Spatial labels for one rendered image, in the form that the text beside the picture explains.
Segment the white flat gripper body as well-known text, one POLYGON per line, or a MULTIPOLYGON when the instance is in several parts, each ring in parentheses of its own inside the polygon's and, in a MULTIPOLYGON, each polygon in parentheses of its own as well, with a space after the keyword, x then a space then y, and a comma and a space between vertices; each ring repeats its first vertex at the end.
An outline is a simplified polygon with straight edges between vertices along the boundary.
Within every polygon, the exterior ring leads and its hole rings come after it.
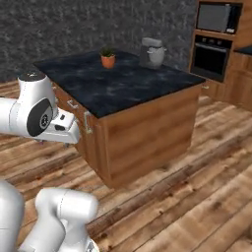
POLYGON ((67 144, 77 144, 80 139, 78 124, 73 121, 69 127, 59 124, 50 124, 40 135, 35 137, 39 141, 61 142, 67 144))

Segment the wooden island with black top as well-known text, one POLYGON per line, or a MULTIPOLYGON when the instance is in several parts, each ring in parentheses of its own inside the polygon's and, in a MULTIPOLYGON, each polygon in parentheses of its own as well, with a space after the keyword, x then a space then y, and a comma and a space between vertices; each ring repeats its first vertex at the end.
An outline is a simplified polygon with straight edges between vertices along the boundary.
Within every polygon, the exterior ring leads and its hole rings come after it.
POLYGON ((138 56, 121 50, 112 69, 102 66, 96 51, 34 66, 52 82, 58 106, 79 119, 76 149, 106 186, 128 184, 190 147, 202 78, 168 66, 144 68, 138 56))

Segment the green plant in orange pot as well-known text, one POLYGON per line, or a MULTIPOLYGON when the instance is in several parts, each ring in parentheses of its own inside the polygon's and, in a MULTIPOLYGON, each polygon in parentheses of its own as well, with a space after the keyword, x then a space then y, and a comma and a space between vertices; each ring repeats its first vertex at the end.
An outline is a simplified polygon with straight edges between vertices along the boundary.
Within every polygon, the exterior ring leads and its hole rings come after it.
POLYGON ((101 64, 106 69, 112 69, 115 64, 115 54, 111 47, 103 47, 100 50, 101 64))

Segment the black built-in oven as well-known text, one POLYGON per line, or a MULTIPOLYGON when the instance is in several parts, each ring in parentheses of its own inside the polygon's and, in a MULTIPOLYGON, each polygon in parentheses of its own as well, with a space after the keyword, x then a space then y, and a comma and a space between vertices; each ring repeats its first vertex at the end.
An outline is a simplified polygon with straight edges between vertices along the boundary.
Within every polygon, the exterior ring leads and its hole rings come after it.
POLYGON ((231 46, 231 40, 196 35, 190 71, 222 83, 231 46))

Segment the wooden cupboard run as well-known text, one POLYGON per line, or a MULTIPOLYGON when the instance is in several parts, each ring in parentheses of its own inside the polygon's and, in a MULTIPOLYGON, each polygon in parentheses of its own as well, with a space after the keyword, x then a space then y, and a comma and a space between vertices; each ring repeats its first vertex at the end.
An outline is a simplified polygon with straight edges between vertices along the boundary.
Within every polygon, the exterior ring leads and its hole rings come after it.
POLYGON ((202 94, 214 100, 225 101, 252 111, 252 0, 198 0, 197 16, 200 2, 242 3, 243 6, 234 34, 198 30, 195 24, 189 71, 196 35, 231 40, 232 46, 223 82, 205 78, 206 82, 202 85, 202 94))

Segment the black microwave oven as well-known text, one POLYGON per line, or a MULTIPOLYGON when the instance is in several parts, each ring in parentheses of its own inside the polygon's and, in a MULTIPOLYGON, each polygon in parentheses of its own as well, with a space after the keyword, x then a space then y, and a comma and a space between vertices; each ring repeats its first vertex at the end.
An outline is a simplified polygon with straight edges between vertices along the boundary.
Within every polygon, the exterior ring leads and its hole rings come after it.
POLYGON ((196 28, 211 32, 236 33, 242 3, 200 2, 196 28))

